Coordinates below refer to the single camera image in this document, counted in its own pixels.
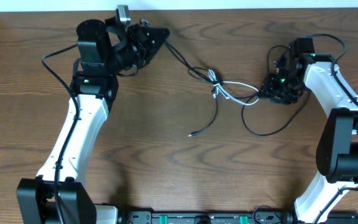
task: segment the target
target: wood grain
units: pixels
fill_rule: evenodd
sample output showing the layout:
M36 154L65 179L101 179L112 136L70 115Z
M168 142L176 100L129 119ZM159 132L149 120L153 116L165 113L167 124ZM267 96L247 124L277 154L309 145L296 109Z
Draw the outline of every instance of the wood grain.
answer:
M265 56L296 37L330 33L349 51L342 74L358 92L358 9L134 11L168 27L170 42L193 65L214 67L227 80L259 86ZM68 95L43 68L42 55L75 43L76 26L113 12L0 13L0 223L21 223L16 187L33 178L49 155L68 108ZM341 51L327 39L316 50ZM48 63L66 80L77 50ZM253 210L288 208L316 173L314 156L325 115L314 96L287 129L268 138L249 134L241 107L220 101L213 126L196 138L189 132L212 117L211 86L186 73L166 48L136 78L120 78L112 113L99 132L86 189L95 203L155 210ZM240 95L248 92L233 88ZM299 105L261 101L246 108L260 133L279 128ZM357 210L351 192L338 210Z

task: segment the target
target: wooden table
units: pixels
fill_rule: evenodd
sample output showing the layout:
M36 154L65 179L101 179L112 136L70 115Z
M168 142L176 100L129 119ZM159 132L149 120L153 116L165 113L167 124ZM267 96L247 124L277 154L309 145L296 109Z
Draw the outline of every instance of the wooden table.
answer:
M344 39L339 62L358 93L358 9L222 11L132 11L168 27L170 42L193 66L209 66L226 80L259 86L268 49L296 37L325 32ZM0 223L20 223L16 187L34 178L55 144L69 97L41 64L41 56L76 42L86 19L114 12L0 13ZM318 52L338 55L341 46L316 41ZM48 63L66 80L78 50ZM191 78L163 47L135 78L119 78L117 100L99 132L86 178L94 203L154 210L253 210L258 205L288 208L316 173L314 155L325 114L312 96L284 131L257 138L241 122L241 107L220 100L211 128L187 135L214 113L211 85ZM250 91L233 89L237 95ZM245 110L259 133L281 127L300 104L261 100ZM357 210L358 193L336 207Z

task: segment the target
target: white rope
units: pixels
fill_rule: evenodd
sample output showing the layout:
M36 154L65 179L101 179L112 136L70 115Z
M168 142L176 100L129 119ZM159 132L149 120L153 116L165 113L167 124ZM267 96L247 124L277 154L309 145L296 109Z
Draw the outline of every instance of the white rope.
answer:
M214 73L214 71L212 70L208 70L208 76L209 76L209 79L212 81L212 82L218 82L217 79L216 79L216 75ZM229 81L223 81L224 84L235 84L235 85L243 85L243 86L246 86L248 88L251 88L253 90L255 90L256 92L259 92L259 90L253 86L250 86L250 85L247 85L245 83L240 83L240 82L229 82ZM214 84L214 87L215 87L215 93L213 94L213 97L216 98L218 97L219 95L219 92L222 93L222 95L228 99L228 100L232 100L232 101L235 101L241 105L244 105L244 106L250 106L250 105L253 105L255 104L256 102L259 101L259 97L256 96L256 100L252 103L244 103L243 101L241 100L238 100L236 98L234 98L232 95L230 95L223 87L220 83L217 83L217 84Z

